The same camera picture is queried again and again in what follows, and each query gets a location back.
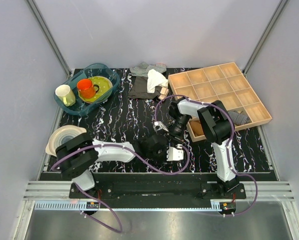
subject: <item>orange mug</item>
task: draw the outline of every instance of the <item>orange mug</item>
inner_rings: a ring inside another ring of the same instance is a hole
[[[100,90],[100,87],[97,84],[93,84],[93,82],[87,78],[80,80],[76,87],[80,95],[85,99],[94,97],[95,94]]]

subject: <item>gray floor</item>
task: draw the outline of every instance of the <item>gray floor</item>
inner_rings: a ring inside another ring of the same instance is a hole
[[[240,209],[247,203],[239,202]],[[110,212],[95,215],[117,227]],[[199,212],[118,212],[125,233],[117,234],[74,211],[35,210],[26,240],[291,240],[282,206],[258,202],[234,218]]]

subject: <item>striped cloth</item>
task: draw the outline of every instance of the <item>striped cloth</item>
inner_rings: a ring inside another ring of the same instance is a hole
[[[251,122],[249,116],[238,113],[237,111],[228,111],[228,115],[236,126],[248,124]]]
[[[131,67],[129,70],[132,76],[140,76],[140,77],[147,77],[150,70],[156,70],[159,73],[166,72],[166,65],[158,63],[155,65],[149,65],[146,62],[142,62],[140,65],[136,67]]]

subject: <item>gray cloth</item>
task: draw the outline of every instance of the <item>gray cloth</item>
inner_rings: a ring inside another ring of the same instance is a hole
[[[160,63],[156,65],[149,65],[146,62],[142,62],[138,66],[131,67],[129,70],[132,76],[147,77],[149,71],[152,69],[162,74],[166,72],[166,65]]]
[[[248,124],[251,122],[249,116],[238,113],[237,111],[228,111],[228,115],[232,119],[233,123],[237,126]]]
[[[161,86],[156,86],[154,93],[148,93],[148,78],[137,76],[128,97],[131,99],[154,99],[161,95],[161,89]]]

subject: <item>yellow-green plate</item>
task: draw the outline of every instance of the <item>yellow-green plate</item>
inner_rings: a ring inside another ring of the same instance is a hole
[[[96,100],[100,100],[100,102],[103,102],[111,95],[112,91],[107,91],[113,87],[113,84],[106,77],[93,76],[89,77],[88,79],[90,79],[94,85],[97,84],[99,86],[99,91],[91,98],[84,98],[81,96],[80,92],[78,92],[79,98],[82,99],[85,103],[91,104]]]

